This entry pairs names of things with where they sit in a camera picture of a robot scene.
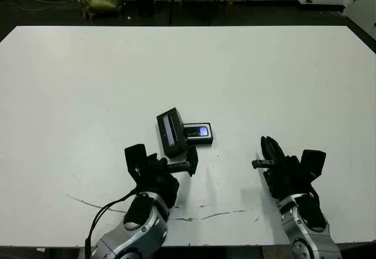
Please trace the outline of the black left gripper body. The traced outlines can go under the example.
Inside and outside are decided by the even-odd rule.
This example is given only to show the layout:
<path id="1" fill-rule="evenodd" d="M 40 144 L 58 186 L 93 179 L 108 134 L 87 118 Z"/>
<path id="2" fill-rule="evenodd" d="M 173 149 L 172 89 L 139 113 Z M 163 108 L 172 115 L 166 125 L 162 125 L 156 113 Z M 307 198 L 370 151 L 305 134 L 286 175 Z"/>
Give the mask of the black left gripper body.
<path id="1" fill-rule="evenodd" d="M 157 168 L 157 154 L 146 156 L 145 162 L 137 168 L 139 191 L 158 194 L 168 208 L 172 208 L 177 199 L 179 181 L 173 173 L 187 172 L 189 162 L 168 163 L 168 168 Z"/>

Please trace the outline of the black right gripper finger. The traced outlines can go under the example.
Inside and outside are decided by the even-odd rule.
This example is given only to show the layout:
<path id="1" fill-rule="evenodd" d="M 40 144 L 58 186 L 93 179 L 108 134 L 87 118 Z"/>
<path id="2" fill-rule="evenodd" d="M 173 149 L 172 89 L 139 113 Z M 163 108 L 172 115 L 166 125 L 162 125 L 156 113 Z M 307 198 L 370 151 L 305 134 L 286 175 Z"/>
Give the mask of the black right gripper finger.
<path id="1" fill-rule="evenodd" d="M 285 157 L 282 148 L 281 148 L 280 145 L 276 142 L 276 140 L 274 140 L 274 157 L 275 157 L 275 160 L 274 160 L 274 161 L 277 161 L 277 160 L 282 159 L 282 158 Z"/>
<path id="2" fill-rule="evenodd" d="M 261 137 L 261 151 L 265 160 L 275 160 L 274 139 L 269 136 Z"/>

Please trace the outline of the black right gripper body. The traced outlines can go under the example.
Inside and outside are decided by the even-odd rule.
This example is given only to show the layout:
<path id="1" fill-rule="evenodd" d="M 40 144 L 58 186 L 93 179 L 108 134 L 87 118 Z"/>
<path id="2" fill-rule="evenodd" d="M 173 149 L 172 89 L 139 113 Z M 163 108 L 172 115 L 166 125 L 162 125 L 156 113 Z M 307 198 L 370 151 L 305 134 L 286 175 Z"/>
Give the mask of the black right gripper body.
<path id="1" fill-rule="evenodd" d="M 263 177 L 272 198 L 283 200 L 293 194 L 313 192 L 308 173 L 300 166 L 295 156 L 267 157 L 251 162 L 254 169 L 264 169 Z"/>

